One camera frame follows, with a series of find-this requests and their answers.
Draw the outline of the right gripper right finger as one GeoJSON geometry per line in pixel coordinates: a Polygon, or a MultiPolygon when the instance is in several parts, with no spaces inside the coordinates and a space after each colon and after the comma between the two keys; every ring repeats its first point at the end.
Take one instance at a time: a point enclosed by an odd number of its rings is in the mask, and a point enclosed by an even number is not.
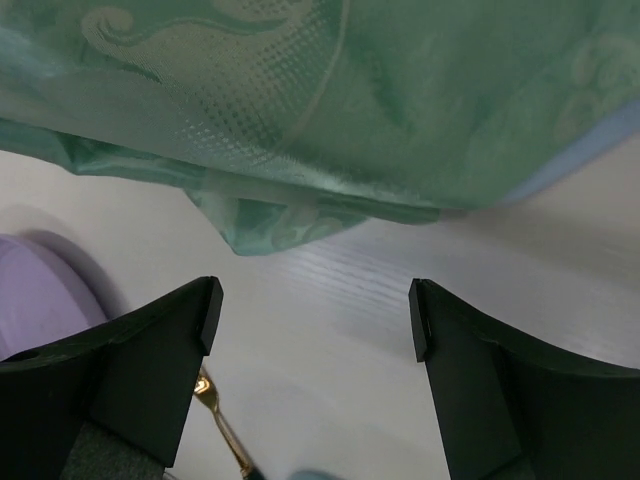
{"type": "Polygon", "coordinates": [[[635,479],[639,373],[500,322],[430,280],[409,290],[454,479],[635,479]]]}

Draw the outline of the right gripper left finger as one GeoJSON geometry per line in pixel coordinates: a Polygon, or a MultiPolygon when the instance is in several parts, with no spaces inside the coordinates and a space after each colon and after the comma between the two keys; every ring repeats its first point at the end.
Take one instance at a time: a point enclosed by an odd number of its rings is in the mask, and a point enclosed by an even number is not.
{"type": "Polygon", "coordinates": [[[5,479],[160,479],[176,459],[223,290],[201,277],[1,364],[5,479]]]}

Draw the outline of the green patterned cloth napkin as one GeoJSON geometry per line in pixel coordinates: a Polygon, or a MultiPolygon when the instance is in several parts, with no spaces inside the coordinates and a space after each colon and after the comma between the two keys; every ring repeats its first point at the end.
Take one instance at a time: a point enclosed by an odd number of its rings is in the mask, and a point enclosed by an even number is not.
{"type": "Polygon", "coordinates": [[[238,254],[532,195],[639,128],[635,1],[5,1],[1,146],[238,254]]]}

